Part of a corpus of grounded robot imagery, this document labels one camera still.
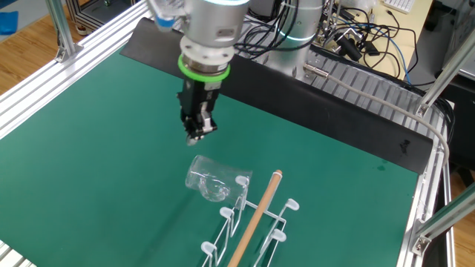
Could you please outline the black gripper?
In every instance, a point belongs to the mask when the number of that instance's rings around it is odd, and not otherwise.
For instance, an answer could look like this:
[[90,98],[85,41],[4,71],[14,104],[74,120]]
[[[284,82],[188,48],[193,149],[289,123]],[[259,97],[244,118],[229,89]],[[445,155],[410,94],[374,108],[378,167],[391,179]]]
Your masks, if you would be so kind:
[[199,82],[185,78],[183,89],[177,94],[180,101],[180,119],[188,146],[196,145],[205,135],[217,130],[212,111],[219,96],[222,82]]

